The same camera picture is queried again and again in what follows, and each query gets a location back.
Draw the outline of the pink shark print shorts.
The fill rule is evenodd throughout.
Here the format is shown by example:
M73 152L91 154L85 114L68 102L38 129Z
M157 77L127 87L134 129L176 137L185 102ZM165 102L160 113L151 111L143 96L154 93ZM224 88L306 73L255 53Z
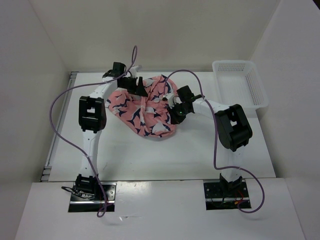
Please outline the pink shark print shorts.
M147 96L131 94L124 88L115 90L106 100L108 110L139 136L164 138L174 134L176 125L163 96L176 96L176 84L160 75L144 79L143 86Z

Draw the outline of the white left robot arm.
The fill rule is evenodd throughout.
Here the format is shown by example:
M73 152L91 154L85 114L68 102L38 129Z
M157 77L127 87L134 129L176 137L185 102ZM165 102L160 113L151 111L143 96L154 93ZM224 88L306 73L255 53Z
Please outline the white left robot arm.
M123 63L114 62L112 69L102 76L101 84L89 95L79 98L78 123L83 137L83 157L74 191L82 198L94 200L106 194L98 177L97 164L99 140L107 124L106 101L118 88L145 97L143 80L137 77L139 68L132 65L127 69Z

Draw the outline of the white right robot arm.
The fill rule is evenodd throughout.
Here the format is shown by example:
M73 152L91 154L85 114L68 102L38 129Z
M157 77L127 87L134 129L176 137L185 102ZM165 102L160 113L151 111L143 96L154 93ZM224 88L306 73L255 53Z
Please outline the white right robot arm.
M166 94L168 113L171 123L180 124L187 114L200 114L215 121L214 130L219 142L227 152L225 166L221 167L219 191L230 197L241 186L241 166L244 162L245 146L253 136L252 128L243 108L239 104L224 105L204 99L200 94L194 95L189 86L177 90L177 95Z

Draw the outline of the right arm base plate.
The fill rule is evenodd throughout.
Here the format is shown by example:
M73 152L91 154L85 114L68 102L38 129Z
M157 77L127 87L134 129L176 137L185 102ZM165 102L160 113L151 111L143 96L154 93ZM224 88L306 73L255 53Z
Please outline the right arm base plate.
M233 192L224 193L218 180L203 182L205 207L207 211L233 210L240 208L249 210L251 208L247 184L243 180L240 187Z

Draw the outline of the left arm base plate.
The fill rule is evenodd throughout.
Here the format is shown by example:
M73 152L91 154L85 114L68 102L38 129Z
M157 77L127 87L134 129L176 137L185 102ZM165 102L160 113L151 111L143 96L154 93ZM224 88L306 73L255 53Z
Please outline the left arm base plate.
M107 199L106 212L114 212L117 184L115 182L104 182L102 186ZM94 195L93 193L76 191L75 186L63 188L71 193L68 207L69 213L97 213L99 210L103 210L105 199L102 193Z

